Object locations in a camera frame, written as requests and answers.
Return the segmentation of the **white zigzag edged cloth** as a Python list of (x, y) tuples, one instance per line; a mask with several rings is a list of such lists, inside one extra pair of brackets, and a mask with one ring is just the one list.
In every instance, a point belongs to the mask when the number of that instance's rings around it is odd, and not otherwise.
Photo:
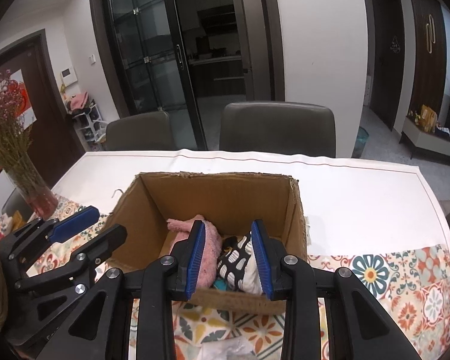
[(256, 359), (251, 342), (244, 336), (204, 343), (197, 359)]

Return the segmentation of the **dusty pink towel cloth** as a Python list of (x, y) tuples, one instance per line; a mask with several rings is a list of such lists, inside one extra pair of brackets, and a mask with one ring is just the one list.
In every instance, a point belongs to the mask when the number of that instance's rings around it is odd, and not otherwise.
[(167, 219), (167, 228), (175, 235), (170, 245), (170, 251), (173, 250), (177, 242), (188, 239), (196, 221), (201, 221), (205, 225), (205, 246), (196, 286), (201, 289), (208, 289), (215, 282), (218, 257), (221, 254), (223, 244), (215, 225), (200, 214), (184, 221)]

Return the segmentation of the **black white leaf oven mitt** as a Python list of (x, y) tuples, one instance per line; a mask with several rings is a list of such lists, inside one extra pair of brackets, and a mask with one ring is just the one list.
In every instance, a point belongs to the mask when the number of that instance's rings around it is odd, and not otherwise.
[(218, 258), (217, 274), (230, 290), (263, 294), (251, 232), (226, 248)]

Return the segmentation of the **glass vase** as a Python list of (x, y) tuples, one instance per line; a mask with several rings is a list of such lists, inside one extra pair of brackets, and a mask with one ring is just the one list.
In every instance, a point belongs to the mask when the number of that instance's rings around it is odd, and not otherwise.
[(6, 173), (34, 213), (49, 219), (57, 209), (58, 200), (28, 155), (24, 154)]

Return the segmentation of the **brown cardboard box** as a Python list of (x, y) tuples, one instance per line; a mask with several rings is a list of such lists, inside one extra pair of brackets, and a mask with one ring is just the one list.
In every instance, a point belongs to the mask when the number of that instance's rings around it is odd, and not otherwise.
[(144, 269), (170, 251), (174, 233), (167, 219), (202, 215), (221, 238), (247, 234), (260, 219), (269, 237), (288, 253), (306, 257), (306, 219), (298, 182), (261, 173), (140, 173), (119, 198), (105, 227), (120, 224), (127, 239), (112, 254), (124, 272)]

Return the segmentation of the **patterned tile table runner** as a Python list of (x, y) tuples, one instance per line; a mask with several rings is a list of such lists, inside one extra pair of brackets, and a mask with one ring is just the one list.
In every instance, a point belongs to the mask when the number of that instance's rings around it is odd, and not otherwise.
[[(172, 304), (195, 293), (205, 259), (206, 225), (140, 271), (97, 267), (121, 246), (119, 224), (75, 250), (67, 264), (28, 276), (49, 246), (94, 225), (93, 206), (64, 220), (35, 219), (0, 240), (0, 359), (126, 359), (131, 308), (139, 302), (138, 359), (177, 356)], [(319, 359), (320, 306), (326, 309), (331, 359), (417, 359), (399, 326), (353, 272), (322, 271), (285, 251), (263, 223), (251, 226), (257, 272), (266, 297), (286, 304), (283, 359)]]

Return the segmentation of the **dried pink flower bouquet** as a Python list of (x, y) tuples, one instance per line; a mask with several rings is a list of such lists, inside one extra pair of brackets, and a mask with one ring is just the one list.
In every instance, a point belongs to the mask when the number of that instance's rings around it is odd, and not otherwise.
[(30, 132), (17, 119), (17, 99), (9, 92), (0, 91), (0, 167), (7, 171), (31, 144)]

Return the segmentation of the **white shoe rack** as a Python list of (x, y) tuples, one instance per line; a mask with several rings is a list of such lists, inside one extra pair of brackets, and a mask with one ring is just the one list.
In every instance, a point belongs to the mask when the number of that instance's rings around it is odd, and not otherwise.
[(87, 151), (105, 149), (107, 122), (88, 92), (72, 95), (65, 101), (68, 116)]

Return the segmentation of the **grey dining chair left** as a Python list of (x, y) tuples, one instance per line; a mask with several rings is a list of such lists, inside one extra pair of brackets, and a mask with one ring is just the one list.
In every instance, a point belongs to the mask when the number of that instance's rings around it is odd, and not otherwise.
[(165, 111), (128, 116), (109, 123), (105, 147), (108, 151), (177, 149), (170, 117)]

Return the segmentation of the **grey dining chair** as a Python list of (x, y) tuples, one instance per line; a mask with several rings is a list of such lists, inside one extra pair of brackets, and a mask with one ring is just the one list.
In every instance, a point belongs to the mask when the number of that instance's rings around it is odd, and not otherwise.
[(108, 151), (177, 149), (170, 117), (165, 111), (128, 116), (109, 123), (105, 147)]
[(219, 149), (334, 158), (333, 112), (296, 102), (233, 102), (222, 113)]

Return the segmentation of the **red fu character poster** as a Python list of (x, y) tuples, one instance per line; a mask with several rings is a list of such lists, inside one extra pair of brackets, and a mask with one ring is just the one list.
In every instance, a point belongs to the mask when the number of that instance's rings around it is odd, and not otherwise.
[(18, 69), (15, 72), (10, 69), (5, 70), (0, 79), (0, 91), (9, 92), (17, 99), (17, 119), (22, 123), (24, 129), (31, 127), (36, 121), (36, 116), (22, 70)]

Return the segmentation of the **white low bench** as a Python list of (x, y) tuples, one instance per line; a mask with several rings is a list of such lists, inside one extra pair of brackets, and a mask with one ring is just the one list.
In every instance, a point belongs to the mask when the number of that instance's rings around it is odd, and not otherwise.
[(450, 165), (450, 141), (420, 130), (411, 120), (405, 119), (400, 144), (410, 150), (410, 158)]

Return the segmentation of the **grey dining chair middle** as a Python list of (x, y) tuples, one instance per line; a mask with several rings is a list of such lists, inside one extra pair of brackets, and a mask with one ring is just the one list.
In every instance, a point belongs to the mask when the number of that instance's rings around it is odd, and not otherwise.
[(233, 102), (222, 113), (219, 149), (334, 158), (333, 112), (296, 102)]

